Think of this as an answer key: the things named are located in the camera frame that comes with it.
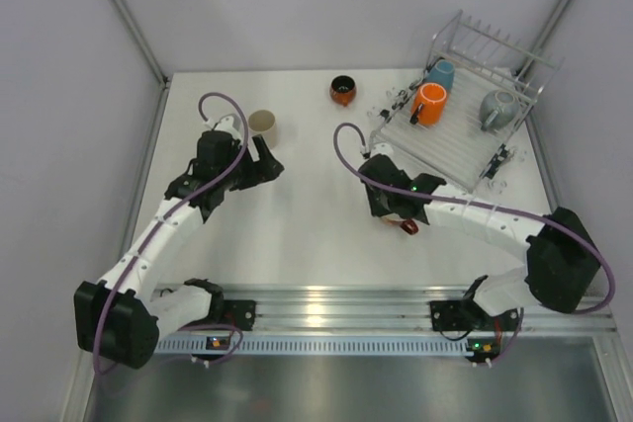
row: black cable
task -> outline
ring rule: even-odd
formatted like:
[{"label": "black cable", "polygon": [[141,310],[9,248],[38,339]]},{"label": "black cable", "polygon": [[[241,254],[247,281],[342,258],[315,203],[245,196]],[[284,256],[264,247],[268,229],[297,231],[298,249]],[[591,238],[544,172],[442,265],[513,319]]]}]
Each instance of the black cable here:
[{"label": "black cable", "polygon": [[442,335],[444,338],[446,338],[448,341],[462,341],[464,338],[466,338],[468,335],[470,335],[472,331],[473,330],[468,330],[466,333],[464,333],[462,336],[460,336],[458,338],[450,338],[450,337],[446,336],[444,334],[444,332],[441,331],[441,330],[439,331],[439,334]]}]

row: orange mug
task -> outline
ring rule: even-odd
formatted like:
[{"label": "orange mug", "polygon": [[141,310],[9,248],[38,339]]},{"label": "orange mug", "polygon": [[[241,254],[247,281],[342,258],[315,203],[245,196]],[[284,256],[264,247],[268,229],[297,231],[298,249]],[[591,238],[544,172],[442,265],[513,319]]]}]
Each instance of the orange mug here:
[{"label": "orange mug", "polygon": [[442,117],[448,93],[437,83],[424,83],[417,90],[411,107],[412,124],[433,126]]}]

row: dish rack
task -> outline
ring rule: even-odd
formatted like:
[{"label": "dish rack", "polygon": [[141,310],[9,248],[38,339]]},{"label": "dish rack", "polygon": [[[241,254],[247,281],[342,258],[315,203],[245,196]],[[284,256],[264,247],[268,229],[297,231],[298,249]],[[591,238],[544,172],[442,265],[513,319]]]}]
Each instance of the dish rack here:
[{"label": "dish rack", "polygon": [[[441,175],[468,192],[497,172],[508,154],[505,144],[563,64],[563,59],[555,62],[542,50],[528,51],[510,35],[503,36],[501,30],[491,33],[491,26],[481,28],[481,23],[464,19],[460,11],[435,34],[422,75],[398,93],[390,110],[380,113],[381,123],[369,139],[370,147],[387,142],[409,167]],[[414,126],[409,122],[410,102],[424,75],[441,58],[455,66],[442,118],[431,127]],[[507,126],[482,131],[482,101],[499,89],[516,96],[519,112]]]}]

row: gray mug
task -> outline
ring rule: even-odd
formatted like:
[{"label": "gray mug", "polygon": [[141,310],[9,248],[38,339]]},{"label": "gray mug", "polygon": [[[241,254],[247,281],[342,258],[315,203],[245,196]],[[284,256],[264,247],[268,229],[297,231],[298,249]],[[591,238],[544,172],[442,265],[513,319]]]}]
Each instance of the gray mug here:
[{"label": "gray mug", "polygon": [[518,99],[512,93],[496,90],[488,93],[479,109],[482,130],[499,130],[510,124],[519,109]]}]

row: blue mug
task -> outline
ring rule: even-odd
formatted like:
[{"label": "blue mug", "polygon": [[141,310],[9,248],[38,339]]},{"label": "blue mug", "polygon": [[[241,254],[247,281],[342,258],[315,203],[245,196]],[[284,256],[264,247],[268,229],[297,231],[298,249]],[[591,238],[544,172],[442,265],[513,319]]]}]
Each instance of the blue mug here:
[{"label": "blue mug", "polygon": [[442,86],[446,92],[450,93],[453,89],[453,80],[455,79],[455,66],[446,59],[440,59],[435,66],[428,72],[424,78],[425,83],[437,83]]}]

